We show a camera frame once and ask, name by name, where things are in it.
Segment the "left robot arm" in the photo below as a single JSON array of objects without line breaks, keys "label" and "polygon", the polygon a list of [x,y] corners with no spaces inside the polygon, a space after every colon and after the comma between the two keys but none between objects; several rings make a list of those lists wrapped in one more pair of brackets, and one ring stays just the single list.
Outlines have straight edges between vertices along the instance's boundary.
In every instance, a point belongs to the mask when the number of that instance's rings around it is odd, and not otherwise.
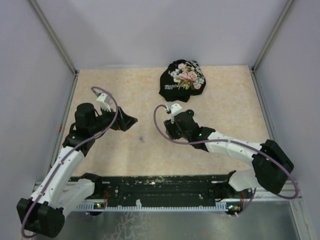
[{"label": "left robot arm", "polygon": [[101,107],[101,114],[91,103],[77,106],[62,149],[40,186],[28,198],[17,203],[21,221],[21,235],[29,238],[25,231],[55,238],[62,230],[66,218],[87,197],[95,199],[104,192],[101,177],[85,173],[67,192],[65,186],[74,170],[85,159],[89,150],[108,129],[127,131],[138,119],[124,113],[121,107],[116,110]]}]

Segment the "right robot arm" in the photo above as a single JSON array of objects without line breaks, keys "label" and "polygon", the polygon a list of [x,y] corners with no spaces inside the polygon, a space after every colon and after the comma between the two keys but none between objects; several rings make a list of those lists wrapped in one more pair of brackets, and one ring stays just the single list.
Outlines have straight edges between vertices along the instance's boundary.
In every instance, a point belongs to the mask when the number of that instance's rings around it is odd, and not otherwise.
[{"label": "right robot arm", "polygon": [[294,170],[294,164],[277,142],[267,139],[263,143],[239,140],[220,133],[214,128],[199,126],[192,110],[170,110],[170,119],[164,121],[168,138],[197,150],[222,154],[249,166],[234,170],[223,185],[223,192],[235,198],[242,190],[262,187],[277,195]]}]

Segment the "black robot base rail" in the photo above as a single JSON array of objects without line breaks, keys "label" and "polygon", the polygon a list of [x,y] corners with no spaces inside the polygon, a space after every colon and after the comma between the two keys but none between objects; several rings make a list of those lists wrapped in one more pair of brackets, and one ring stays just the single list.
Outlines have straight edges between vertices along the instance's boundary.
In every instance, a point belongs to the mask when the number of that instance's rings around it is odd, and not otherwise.
[{"label": "black robot base rail", "polygon": [[102,176],[88,200],[100,199],[108,207],[214,207],[227,199],[250,199],[249,189],[235,190],[230,174]]}]

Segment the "black earbud charging case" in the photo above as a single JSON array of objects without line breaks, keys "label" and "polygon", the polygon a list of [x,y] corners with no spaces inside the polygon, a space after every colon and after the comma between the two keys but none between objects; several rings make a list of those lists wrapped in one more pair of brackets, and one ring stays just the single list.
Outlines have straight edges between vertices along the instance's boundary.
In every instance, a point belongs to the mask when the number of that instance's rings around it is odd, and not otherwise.
[{"label": "black earbud charging case", "polygon": [[194,116],[194,111],[193,110],[191,110],[191,109],[189,109],[189,110],[187,110],[187,113],[190,115],[190,116]]}]

